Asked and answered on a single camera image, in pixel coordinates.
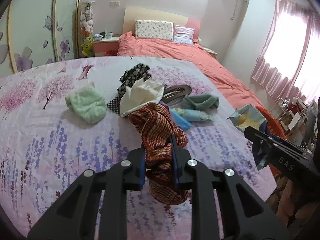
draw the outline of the bedside table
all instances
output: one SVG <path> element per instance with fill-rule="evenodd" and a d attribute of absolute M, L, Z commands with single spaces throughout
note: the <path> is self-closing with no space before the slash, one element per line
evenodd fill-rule
<path fill-rule="evenodd" d="M 203 49 L 206 51 L 206 52 L 208 52 L 210 55 L 211 55 L 211 57 L 214 57 L 215 59 L 217 58 L 217 53 L 216 52 L 214 52 L 212 49 L 209 49 L 209 48 L 206 48 L 206 47 L 203 47 Z"/>
<path fill-rule="evenodd" d="M 102 39 L 100 41 L 93 42 L 94 56 L 117 56 L 119 43 L 119 37 L 113 37 L 110 39 Z"/>

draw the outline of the black patterned cloth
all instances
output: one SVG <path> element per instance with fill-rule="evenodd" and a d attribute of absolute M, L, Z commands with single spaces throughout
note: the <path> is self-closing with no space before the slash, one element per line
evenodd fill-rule
<path fill-rule="evenodd" d="M 129 71 L 126 71 L 120 78 L 122 85 L 118 87 L 118 96 L 107 103 L 107 108 L 116 114 L 120 114 L 120 100 L 125 94 L 125 87 L 132 87 L 133 84 L 141 78 L 143 78 L 144 81 L 147 81 L 151 78 L 151 75 L 148 73 L 149 69 L 150 67 L 148 65 L 139 63 Z"/>

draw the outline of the brown knitted fabric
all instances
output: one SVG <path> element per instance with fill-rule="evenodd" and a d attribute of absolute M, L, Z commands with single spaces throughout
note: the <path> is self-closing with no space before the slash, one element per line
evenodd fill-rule
<path fill-rule="evenodd" d="M 184 147 L 186 134 L 172 122 L 167 106 L 149 103 L 128 115 L 130 122 L 141 133 L 146 149 L 147 178 L 151 195 L 161 203 L 178 205 L 188 198 L 188 190 L 176 190 L 172 174 L 172 144 L 175 135 L 178 147 Z"/>

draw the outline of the yellow plush toy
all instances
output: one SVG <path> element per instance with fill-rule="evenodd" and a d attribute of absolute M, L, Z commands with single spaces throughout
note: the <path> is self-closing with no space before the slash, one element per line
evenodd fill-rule
<path fill-rule="evenodd" d="M 85 57 L 93 57 L 94 53 L 92 51 L 93 40 L 92 37 L 86 37 L 82 43 L 82 55 Z"/>

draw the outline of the sheer curtain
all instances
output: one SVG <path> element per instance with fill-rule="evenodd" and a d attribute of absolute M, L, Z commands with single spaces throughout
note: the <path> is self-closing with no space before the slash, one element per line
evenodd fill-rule
<path fill-rule="evenodd" d="M 289 0 L 276 0 L 267 40 L 251 77 L 277 100 L 300 97 L 310 103 L 320 95 L 320 21 Z"/>

